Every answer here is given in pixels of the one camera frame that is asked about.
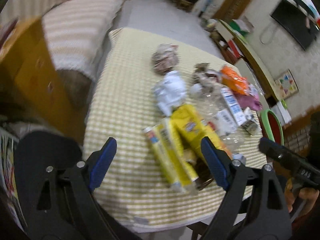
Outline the right hand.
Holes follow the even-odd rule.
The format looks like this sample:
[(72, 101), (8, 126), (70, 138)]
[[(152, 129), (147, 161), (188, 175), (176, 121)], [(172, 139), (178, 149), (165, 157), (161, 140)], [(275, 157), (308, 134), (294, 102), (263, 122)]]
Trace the right hand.
[(318, 190), (300, 186), (293, 178), (286, 182), (284, 196), (291, 221), (309, 213), (319, 197)]

